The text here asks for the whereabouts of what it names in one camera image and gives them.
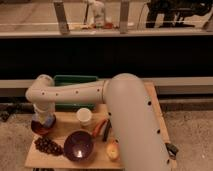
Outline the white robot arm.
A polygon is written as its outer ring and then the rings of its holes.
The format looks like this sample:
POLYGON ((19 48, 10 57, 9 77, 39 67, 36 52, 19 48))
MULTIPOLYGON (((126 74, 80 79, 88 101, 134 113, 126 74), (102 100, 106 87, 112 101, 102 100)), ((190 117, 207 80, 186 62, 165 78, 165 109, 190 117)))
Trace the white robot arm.
POLYGON ((56 102, 104 103, 119 143, 125 171, 171 171, 171 163, 144 82, 129 73, 111 79, 56 86, 40 75, 26 91, 39 114, 50 115, 56 102))

